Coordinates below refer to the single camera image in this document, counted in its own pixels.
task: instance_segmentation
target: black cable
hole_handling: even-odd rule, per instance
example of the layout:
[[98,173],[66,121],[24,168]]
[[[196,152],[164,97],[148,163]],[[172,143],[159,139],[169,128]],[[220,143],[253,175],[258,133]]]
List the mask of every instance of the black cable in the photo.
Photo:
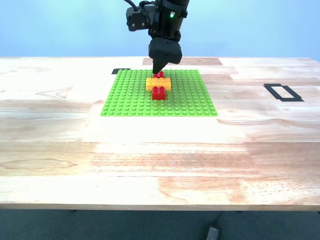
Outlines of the black cable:
[[133,8],[133,10],[134,10],[135,12],[138,12],[138,11],[139,11],[139,9],[137,8],[137,6],[136,6],[131,0],[124,0],[124,1],[127,2],[128,4],[130,4],[131,7]]
[[155,1],[141,1],[139,3],[139,7],[143,8],[145,5],[156,5]]
[[224,213],[224,211],[221,211],[220,212],[220,214],[218,215],[218,217],[216,218],[216,220],[214,221],[214,225],[217,225],[218,224],[218,221],[219,221],[219,219],[220,219],[220,217],[221,217],[221,215]]

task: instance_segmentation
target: gray floor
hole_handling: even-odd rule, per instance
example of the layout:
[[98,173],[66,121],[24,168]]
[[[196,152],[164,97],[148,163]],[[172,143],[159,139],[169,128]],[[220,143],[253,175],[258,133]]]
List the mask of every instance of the gray floor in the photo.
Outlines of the gray floor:
[[[0,240],[205,240],[215,211],[0,209]],[[317,212],[225,211],[221,240],[320,240]]]

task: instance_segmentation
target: wood grain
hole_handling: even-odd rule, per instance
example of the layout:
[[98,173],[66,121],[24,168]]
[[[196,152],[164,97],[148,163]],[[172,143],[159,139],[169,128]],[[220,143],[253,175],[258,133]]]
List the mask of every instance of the wood grain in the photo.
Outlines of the wood grain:
[[198,69],[218,117],[100,117],[112,70],[151,64],[0,58],[0,208],[320,211],[320,63],[186,57],[166,68]]

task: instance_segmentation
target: blue wall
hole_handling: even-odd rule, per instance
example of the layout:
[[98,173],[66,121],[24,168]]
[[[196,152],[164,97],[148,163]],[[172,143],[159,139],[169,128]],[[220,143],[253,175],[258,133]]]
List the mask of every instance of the blue wall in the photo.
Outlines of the blue wall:
[[[147,56],[123,0],[0,0],[0,56]],[[190,0],[185,56],[320,61],[320,0]]]

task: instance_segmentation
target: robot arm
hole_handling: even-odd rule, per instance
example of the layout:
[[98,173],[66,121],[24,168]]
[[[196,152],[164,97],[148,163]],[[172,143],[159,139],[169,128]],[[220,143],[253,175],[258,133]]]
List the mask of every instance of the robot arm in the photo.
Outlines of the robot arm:
[[153,59],[153,73],[157,74],[168,63],[179,64],[182,58],[180,27],[188,15],[190,0],[141,1],[139,6],[131,0],[125,1],[132,6],[126,11],[129,31],[148,29],[152,38],[149,57]]

